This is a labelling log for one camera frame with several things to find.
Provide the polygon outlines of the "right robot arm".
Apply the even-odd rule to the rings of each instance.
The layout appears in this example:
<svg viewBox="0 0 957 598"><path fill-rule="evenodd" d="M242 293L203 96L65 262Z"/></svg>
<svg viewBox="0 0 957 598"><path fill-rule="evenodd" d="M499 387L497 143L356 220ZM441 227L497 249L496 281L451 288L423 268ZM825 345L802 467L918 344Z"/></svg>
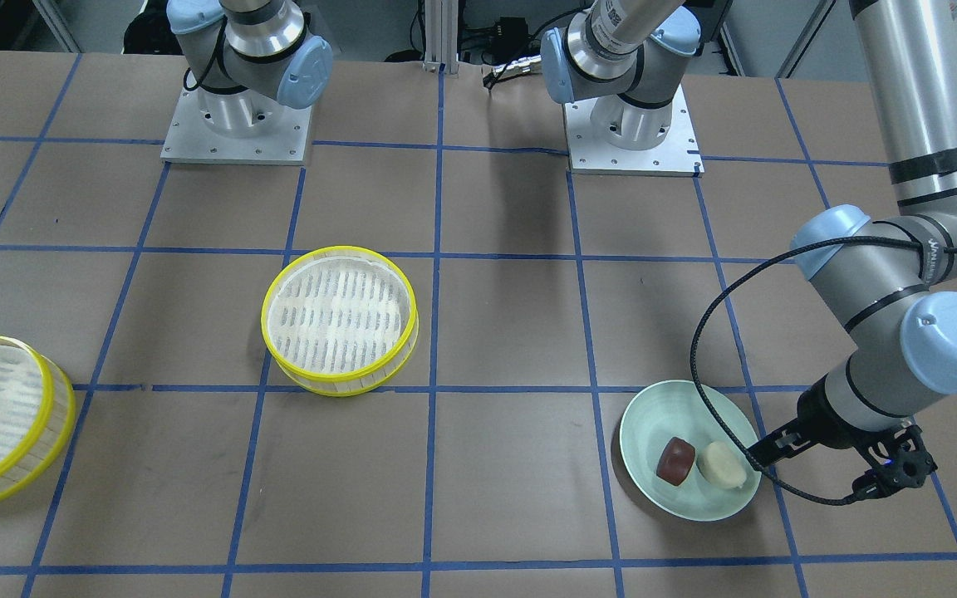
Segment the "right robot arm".
<svg viewBox="0 0 957 598"><path fill-rule="evenodd" d="M333 49L296 1L169 1L172 34L189 63L184 91L213 131L252 137L281 110L315 105Z"/></svg>

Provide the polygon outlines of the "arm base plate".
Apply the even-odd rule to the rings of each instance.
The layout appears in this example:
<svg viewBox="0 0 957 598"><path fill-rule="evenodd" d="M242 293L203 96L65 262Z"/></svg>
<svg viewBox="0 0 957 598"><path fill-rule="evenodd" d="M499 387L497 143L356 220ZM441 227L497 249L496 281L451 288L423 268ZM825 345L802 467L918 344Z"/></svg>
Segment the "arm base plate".
<svg viewBox="0 0 957 598"><path fill-rule="evenodd" d="M278 105L252 90L218 95L183 88L160 158L171 164L303 166L312 112Z"/></svg>
<svg viewBox="0 0 957 598"><path fill-rule="evenodd" d="M574 174L699 177L705 165L684 88L668 105L648 110L618 96L563 106Z"/></svg>

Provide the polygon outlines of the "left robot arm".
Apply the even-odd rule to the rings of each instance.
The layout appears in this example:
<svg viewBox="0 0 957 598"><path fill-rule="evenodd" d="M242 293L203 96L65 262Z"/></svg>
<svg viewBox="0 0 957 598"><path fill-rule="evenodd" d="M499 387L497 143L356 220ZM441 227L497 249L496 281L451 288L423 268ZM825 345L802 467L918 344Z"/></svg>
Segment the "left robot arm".
<svg viewBox="0 0 957 598"><path fill-rule="evenodd" d="M786 253L734 281L704 311L778 262L793 260L855 350L797 401L797 416L737 452L788 493L825 506L922 486L937 465L911 418L957 394L957 42L945 1L851 1L899 214L874 219L844 204L813 217ZM867 471L843 498L821 498L770 468L814 445L854 449Z"/></svg>

